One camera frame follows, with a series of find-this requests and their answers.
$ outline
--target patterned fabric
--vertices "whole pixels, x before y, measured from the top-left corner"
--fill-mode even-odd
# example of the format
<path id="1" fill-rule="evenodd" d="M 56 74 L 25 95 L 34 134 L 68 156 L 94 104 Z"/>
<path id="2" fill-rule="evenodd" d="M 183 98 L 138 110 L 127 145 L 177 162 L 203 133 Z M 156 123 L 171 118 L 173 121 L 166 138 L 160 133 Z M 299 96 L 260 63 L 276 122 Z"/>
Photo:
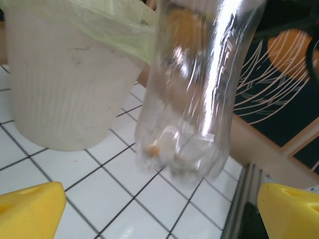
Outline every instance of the patterned fabric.
<path id="1" fill-rule="evenodd" d="M 252 44 L 242 70 L 234 111 L 280 147 L 319 117 L 319 90 L 304 62 L 308 42 L 293 30 Z M 309 168 L 318 160 L 314 152 L 300 157 Z"/>

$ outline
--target white line pattern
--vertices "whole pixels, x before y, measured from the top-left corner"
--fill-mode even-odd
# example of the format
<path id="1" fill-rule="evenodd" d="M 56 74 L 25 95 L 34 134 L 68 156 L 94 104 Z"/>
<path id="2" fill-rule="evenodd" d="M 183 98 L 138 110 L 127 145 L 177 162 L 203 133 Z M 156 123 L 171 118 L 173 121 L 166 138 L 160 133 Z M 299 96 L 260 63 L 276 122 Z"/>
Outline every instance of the white line pattern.
<path id="1" fill-rule="evenodd" d="M 256 51 L 246 60 L 236 95 L 240 98 L 237 97 L 234 111 L 240 117 L 252 114 L 260 116 L 258 120 L 248 122 L 249 124 L 261 122 L 276 114 L 302 90 L 309 80 L 307 73 L 302 74 L 306 67 L 305 58 L 296 63 L 298 54 L 304 46 L 306 35 L 302 32 L 298 33 L 290 44 L 289 50 L 283 54 L 283 45 L 288 36 L 289 32 L 278 36 L 265 54 L 262 54 L 263 42 L 260 42 Z M 261 75 L 251 79 L 252 73 L 260 69 L 269 56 L 274 59 L 273 64 Z M 261 87 L 257 94 L 250 92 L 254 87 Z"/>

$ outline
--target clear plastic bottle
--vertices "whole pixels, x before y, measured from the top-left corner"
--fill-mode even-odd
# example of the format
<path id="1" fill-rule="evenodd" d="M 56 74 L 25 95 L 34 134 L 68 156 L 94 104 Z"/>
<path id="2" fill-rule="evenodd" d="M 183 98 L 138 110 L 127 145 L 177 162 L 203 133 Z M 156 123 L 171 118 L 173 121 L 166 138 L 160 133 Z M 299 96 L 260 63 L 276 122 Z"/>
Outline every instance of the clear plastic bottle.
<path id="1" fill-rule="evenodd" d="M 137 160 L 182 181 L 216 177 L 230 151 L 238 80 L 266 0 L 159 0 Z"/>

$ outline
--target grout line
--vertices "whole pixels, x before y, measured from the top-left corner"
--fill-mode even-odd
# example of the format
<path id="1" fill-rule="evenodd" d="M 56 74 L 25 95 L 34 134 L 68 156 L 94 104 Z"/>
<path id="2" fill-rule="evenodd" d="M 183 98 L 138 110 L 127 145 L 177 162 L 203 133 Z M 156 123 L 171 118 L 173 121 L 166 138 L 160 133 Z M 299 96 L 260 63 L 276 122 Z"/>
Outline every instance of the grout line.
<path id="1" fill-rule="evenodd" d="M 14 122 L 14 120 L 12 119 L 12 120 L 9 120 L 9 121 L 5 121 L 5 122 L 3 122 L 1 124 L 11 123 L 11 122 Z"/>
<path id="2" fill-rule="evenodd" d="M 168 233 L 169 229 L 150 211 L 145 207 L 138 199 L 135 199 L 135 201 L 146 211 L 148 214 L 158 223 L 160 224 Z"/>
<path id="3" fill-rule="evenodd" d="M 133 116 L 131 116 L 129 112 L 128 112 L 128 116 L 131 117 L 135 122 L 137 122 L 137 120 Z"/>
<path id="4" fill-rule="evenodd" d="M 94 237 L 94 239 L 99 239 L 99 238 L 105 239 L 103 235 L 97 235 L 96 237 Z"/>
<path id="5" fill-rule="evenodd" d="M 43 151 L 46 151 L 48 148 L 44 148 L 36 153 L 33 153 L 33 154 L 28 154 L 28 152 L 19 144 L 19 142 L 10 134 L 10 132 L 3 126 L 2 123 L 0 123 L 0 128 L 2 128 L 6 134 L 16 143 L 16 145 L 23 151 L 23 153 L 25 155 L 27 155 L 27 157 L 32 157 L 32 156 L 35 156 L 39 153 L 42 153 Z"/>
<path id="6" fill-rule="evenodd" d="M 237 180 L 233 175 L 231 175 L 230 172 L 228 172 L 226 169 L 222 169 L 229 177 L 231 177 L 232 179 L 234 179 L 236 182 L 238 182 L 239 180 Z"/>
<path id="7" fill-rule="evenodd" d="M 120 116 L 122 116 L 122 115 L 125 115 L 126 113 L 129 113 L 129 112 L 131 112 L 131 111 L 133 111 L 133 110 L 136 110 L 136 109 L 138 109 L 138 108 L 141 107 L 141 106 L 142 106 L 142 105 L 136 106 L 136 107 L 134 107 L 133 109 L 130 109 L 129 111 L 126 111 L 125 109 L 121 108 L 124 112 L 121 113 L 121 114 L 119 114 L 117 117 L 120 117 Z"/>
<path id="8" fill-rule="evenodd" d="M 215 227 L 217 227 L 220 231 L 223 231 L 223 229 L 214 222 L 205 212 L 203 212 L 195 203 L 190 202 L 191 205 L 193 205 L 200 213 L 203 214 L 204 217 L 206 217 L 212 224 L 214 224 Z"/>
<path id="9" fill-rule="evenodd" d="M 126 143 L 125 140 L 122 139 L 114 130 L 110 129 L 110 131 L 111 131 L 113 134 L 115 134 L 115 136 L 116 136 L 117 138 L 119 138 L 119 140 L 122 141 L 127 147 L 130 147 L 129 144 Z"/>
<path id="10" fill-rule="evenodd" d="M 206 183 L 212 188 L 214 189 L 220 196 L 222 196 L 224 199 L 226 199 L 228 202 L 232 202 L 231 200 L 229 200 L 221 191 L 219 191 L 215 186 L 213 186 L 207 179 L 205 179 Z"/>
<path id="11" fill-rule="evenodd" d="M 159 174 L 159 176 L 165 181 L 167 182 L 172 188 L 174 188 L 183 198 L 185 198 L 188 201 L 188 197 L 186 195 L 184 195 L 181 191 L 178 190 L 177 187 L 175 187 L 168 179 L 166 179 L 162 174 Z"/>
<path id="12" fill-rule="evenodd" d="M 170 236 L 174 239 L 178 239 L 174 234 L 170 234 Z"/>
<path id="13" fill-rule="evenodd" d="M 134 95 L 132 92 L 130 93 L 132 96 L 134 96 L 139 102 L 143 103 L 136 95 Z"/>
<path id="14" fill-rule="evenodd" d="M 38 151 L 38 152 L 36 152 L 36 153 L 30 154 L 29 157 L 36 156 L 37 154 L 40 154 L 40 153 L 42 153 L 42 152 L 44 152 L 44 151 L 47 151 L 47 150 L 48 150 L 48 148 L 44 148 L 44 149 L 42 149 L 42 150 L 40 150 L 40 151 Z"/>
<path id="15" fill-rule="evenodd" d="M 0 92 L 2 91 L 9 91 L 10 89 L 9 88 L 5 88 L 5 89 L 1 89 Z"/>
<path id="16" fill-rule="evenodd" d="M 89 174 L 87 174 L 86 176 L 84 176 L 83 178 L 81 178 L 80 180 L 78 180 L 77 182 L 73 183 L 70 187 L 68 187 L 65 191 L 69 191 L 71 188 L 73 188 L 74 186 L 76 186 L 77 184 L 79 184 L 80 182 L 82 182 L 84 179 L 88 178 L 89 176 L 91 176 L 93 173 L 95 173 L 96 171 L 98 171 L 99 169 L 101 169 L 104 165 L 106 165 L 108 162 L 112 161 L 114 158 L 116 158 L 117 156 L 119 156 L 121 153 L 123 153 L 124 151 L 126 151 L 127 149 L 129 149 L 128 147 L 125 148 L 124 150 L 122 150 L 121 152 L 119 152 L 118 154 L 116 154 L 114 157 L 112 157 L 111 159 L 109 159 L 106 163 L 102 164 L 100 162 L 98 162 L 95 157 L 87 150 L 85 149 L 85 152 L 88 153 L 95 161 L 98 162 L 99 167 L 97 167 L 96 169 L 94 169 L 92 172 L 90 172 Z"/>
<path id="17" fill-rule="evenodd" d="M 15 144 L 22 150 L 22 152 L 27 156 L 29 157 L 28 153 L 24 150 L 24 148 L 15 140 L 15 138 L 7 131 L 7 129 L 5 127 L 3 127 L 1 124 L 0 124 L 0 128 L 2 128 L 5 133 L 15 142 Z"/>
<path id="18" fill-rule="evenodd" d="M 3 170 L 5 170 L 5 169 L 7 169 L 7 168 L 10 168 L 11 166 L 14 166 L 14 165 L 20 163 L 20 162 L 22 162 L 22 161 L 25 161 L 25 160 L 28 159 L 28 158 L 29 158 L 29 157 L 20 159 L 20 160 L 18 160 L 17 162 L 14 162 L 14 163 L 9 164 L 9 165 L 7 165 L 7 166 L 5 166 L 5 167 L 3 167 L 3 168 L 0 168 L 0 172 L 3 171 Z"/>
<path id="19" fill-rule="evenodd" d="M 118 218 L 118 216 L 132 203 L 132 201 L 134 201 L 134 198 L 132 198 L 120 211 L 119 213 L 117 213 L 115 215 L 115 217 L 112 218 L 112 220 L 110 220 L 110 222 L 100 231 L 98 232 L 98 235 L 95 238 L 98 238 L 101 236 L 101 234 L 103 232 L 105 232 L 105 230 L 116 220 L 116 218 Z"/>
<path id="20" fill-rule="evenodd" d="M 148 182 L 147 184 L 145 184 L 144 187 L 143 187 L 135 196 L 133 196 L 133 198 L 128 202 L 128 204 L 125 206 L 125 208 L 128 207 L 129 204 L 130 204 L 133 200 L 136 200 L 136 197 L 155 179 L 156 176 L 158 176 L 158 174 L 159 174 L 160 172 L 161 172 L 161 170 L 160 170 L 159 172 L 157 172 L 157 173 L 149 180 L 149 182 Z M 115 221 L 115 219 L 121 214 L 121 212 L 122 212 L 125 208 L 123 208 L 123 209 L 120 211 L 120 213 L 118 213 L 118 214 L 99 232 L 99 234 L 97 235 L 97 237 L 100 236 L 100 235 L 111 225 L 111 223 L 112 223 L 113 221 Z"/>
<path id="21" fill-rule="evenodd" d="M 132 148 L 134 145 L 135 145 L 135 143 L 133 143 L 133 144 L 130 146 L 130 149 L 131 149 L 131 151 L 133 151 L 134 153 L 137 153 L 136 150 Z"/>
<path id="22" fill-rule="evenodd" d="M 102 168 L 104 169 L 105 172 L 107 172 L 110 175 L 111 178 L 113 178 L 115 182 L 117 182 L 124 189 L 124 191 L 126 191 L 132 198 L 134 198 L 134 195 L 116 177 L 114 177 L 114 175 L 109 170 L 107 170 L 103 166 Z"/>
<path id="23" fill-rule="evenodd" d="M 40 172 L 46 177 L 47 180 L 53 182 L 52 178 L 50 178 L 50 176 L 34 161 L 33 158 L 29 157 L 29 159 L 34 164 L 34 166 L 37 167 L 38 170 L 40 170 Z"/>
<path id="24" fill-rule="evenodd" d="M 10 72 L 9 72 L 3 65 L 1 65 L 1 67 L 2 67 L 8 74 L 10 74 Z"/>
<path id="25" fill-rule="evenodd" d="M 79 181 L 73 183 L 70 187 L 68 187 L 67 189 L 65 189 L 65 192 L 69 191 L 70 189 L 72 189 L 74 186 L 76 186 L 77 184 L 79 184 L 80 182 L 82 182 L 84 179 L 88 178 L 89 176 L 91 176 L 93 173 L 95 173 L 96 171 L 98 171 L 100 167 L 97 167 L 96 169 L 94 169 L 92 172 L 90 172 L 89 174 L 87 174 L 86 176 L 84 176 L 83 178 L 81 178 Z"/>
<path id="26" fill-rule="evenodd" d="M 187 200 L 187 203 L 185 205 L 185 207 L 183 208 L 183 210 L 181 211 L 181 213 L 179 214 L 175 224 L 173 225 L 172 229 L 169 231 L 168 236 L 166 237 L 166 239 L 169 238 L 170 235 L 172 235 L 173 230 L 175 229 L 176 225 L 178 224 L 178 221 L 180 220 L 180 218 L 182 217 L 182 215 L 184 214 L 188 204 L 190 203 L 190 201 L 192 200 L 193 196 L 195 195 L 197 189 L 199 188 L 200 184 L 202 183 L 203 179 L 200 181 L 200 183 L 197 185 L 197 187 L 195 188 L 194 192 L 191 194 L 191 196 L 189 197 L 189 199 Z"/>
<path id="27" fill-rule="evenodd" d="M 68 198 L 66 197 L 68 203 L 73 207 L 73 209 L 80 215 L 80 217 L 95 231 L 95 233 L 99 233 L 99 231 L 95 228 L 95 226 L 82 214 L 80 209 Z"/>

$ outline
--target tile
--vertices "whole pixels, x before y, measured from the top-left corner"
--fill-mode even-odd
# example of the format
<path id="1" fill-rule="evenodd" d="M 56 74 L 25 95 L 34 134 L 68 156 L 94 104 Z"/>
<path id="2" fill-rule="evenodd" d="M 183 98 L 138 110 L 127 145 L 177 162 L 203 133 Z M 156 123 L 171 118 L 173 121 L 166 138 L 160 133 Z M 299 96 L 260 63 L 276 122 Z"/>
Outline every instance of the tile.
<path id="1" fill-rule="evenodd" d="M 88 149 L 88 151 L 101 163 L 104 164 L 118 153 L 127 148 L 115 134 L 109 131 L 105 140 L 100 144 Z"/>
<path id="2" fill-rule="evenodd" d="M 2 128 L 0 128 L 0 142 L 0 169 L 26 158 L 24 152 Z"/>
<path id="3" fill-rule="evenodd" d="M 131 109 L 134 109 L 140 105 L 142 105 L 142 103 L 138 99 L 136 99 L 133 95 L 129 94 L 122 108 L 125 111 L 130 111 Z"/>
<path id="4" fill-rule="evenodd" d="M 239 180 L 241 171 L 243 170 L 243 166 L 238 163 L 232 157 L 228 157 L 226 164 L 224 166 L 224 170 L 226 170 L 230 175 Z"/>
<path id="5" fill-rule="evenodd" d="M 142 85 L 134 85 L 131 94 L 136 96 L 141 102 L 144 100 L 146 89 Z"/>
<path id="6" fill-rule="evenodd" d="M 10 109 L 11 91 L 0 92 L 0 123 L 13 120 Z"/>
<path id="7" fill-rule="evenodd" d="M 0 67 L 0 90 L 10 89 L 10 74 Z"/>
<path id="8" fill-rule="evenodd" d="M 60 152 L 48 149 L 32 158 L 53 181 L 61 182 L 65 189 L 99 167 L 85 151 Z"/>
<path id="9" fill-rule="evenodd" d="M 230 177 L 227 173 L 222 171 L 215 180 L 208 179 L 208 181 L 226 198 L 228 198 L 230 201 L 233 200 L 238 182 Z"/>
<path id="10" fill-rule="evenodd" d="M 139 107 L 133 111 L 130 111 L 128 114 L 130 116 L 132 116 L 136 121 L 139 120 L 139 116 L 140 116 L 140 113 L 141 113 L 141 110 L 142 110 L 142 107 Z"/>
<path id="11" fill-rule="evenodd" d="M 66 194 L 99 231 L 132 199 L 103 169 L 97 170 Z"/>
<path id="12" fill-rule="evenodd" d="M 135 127 L 136 121 L 132 119 L 129 115 L 124 114 L 122 116 L 117 117 L 111 129 L 128 145 L 131 145 L 135 142 Z"/>
<path id="13" fill-rule="evenodd" d="M 30 159 L 26 159 L 0 171 L 0 182 L 0 195 L 2 195 L 38 184 L 47 183 L 48 180 Z"/>
<path id="14" fill-rule="evenodd" d="M 127 149 L 104 166 L 132 195 L 136 195 L 155 175 L 154 172 L 142 172 L 135 160 L 135 153 Z"/>
<path id="15" fill-rule="evenodd" d="M 54 239 L 93 239 L 96 233 L 67 203 Z"/>
<path id="16" fill-rule="evenodd" d="M 182 185 L 178 181 L 172 178 L 170 172 L 168 170 L 163 170 L 161 175 L 167 179 L 178 191 L 180 191 L 185 197 L 188 199 L 191 197 L 193 192 L 195 191 L 198 184 L 193 185 Z"/>
<path id="17" fill-rule="evenodd" d="M 191 201 L 220 228 L 224 228 L 231 203 L 210 187 L 206 181 L 200 184 Z"/>
<path id="18" fill-rule="evenodd" d="M 32 155 L 44 149 L 44 147 L 41 147 L 24 137 L 15 127 L 14 122 L 6 123 L 3 126 L 18 142 L 18 144 L 28 153 L 28 155 Z"/>
<path id="19" fill-rule="evenodd" d="M 168 229 L 171 229 L 187 201 L 157 176 L 139 195 L 138 200 Z"/>
<path id="20" fill-rule="evenodd" d="M 219 239 L 221 237 L 221 231 L 191 204 L 188 204 L 173 234 L 179 239 Z"/>
<path id="21" fill-rule="evenodd" d="M 132 201 L 102 233 L 106 239 L 164 239 L 167 234 L 136 201 Z"/>

